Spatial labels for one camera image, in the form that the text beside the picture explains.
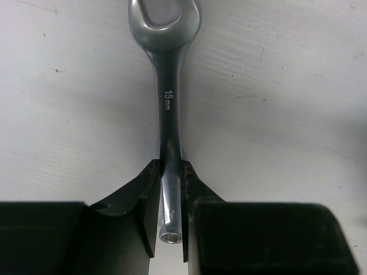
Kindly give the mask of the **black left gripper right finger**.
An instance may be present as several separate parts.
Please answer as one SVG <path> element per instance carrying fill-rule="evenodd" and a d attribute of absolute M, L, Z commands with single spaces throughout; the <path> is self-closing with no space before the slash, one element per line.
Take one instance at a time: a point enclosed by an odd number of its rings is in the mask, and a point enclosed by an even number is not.
<path fill-rule="evenodd" d="M 202 201 L 224 202 L 224 200 L 199 178 L 189 161 L 181 161 L 179 177 L 181 185 L 183 262 L 186 263 L 189 256 L 189 221 L 193 215 L 194 204 Z"/>

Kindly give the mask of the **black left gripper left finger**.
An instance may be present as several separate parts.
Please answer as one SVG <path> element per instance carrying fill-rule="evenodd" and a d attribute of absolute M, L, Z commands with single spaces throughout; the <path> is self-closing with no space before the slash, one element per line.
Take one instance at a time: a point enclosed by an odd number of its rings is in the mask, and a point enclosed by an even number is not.
<path fill-rule="evenodd" d="M 113 218 L 133 214 L 138 234 L 149 257 L 154 257 L 156 246 L 160 172 L 159 160 L 153 159 L 133 180 L 89 207 Z"/>

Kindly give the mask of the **silver open-end wrench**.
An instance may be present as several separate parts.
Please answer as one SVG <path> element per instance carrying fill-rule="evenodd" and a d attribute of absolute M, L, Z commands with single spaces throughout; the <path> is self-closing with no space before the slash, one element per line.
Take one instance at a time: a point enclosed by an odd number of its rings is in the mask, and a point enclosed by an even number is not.
<path fill-rule="evenodd" d="M 153 66 L 158 102 L 163 207 L 159 238 L 169 244 L 183 241 L 181 71 L 202 22 L 198 1 L 180 1 L 180 8 L 178 18 L 165 25 L 157 25 L 150 20 L 142 1 L 130 1 L 128 4 L 131 34 Z"/>

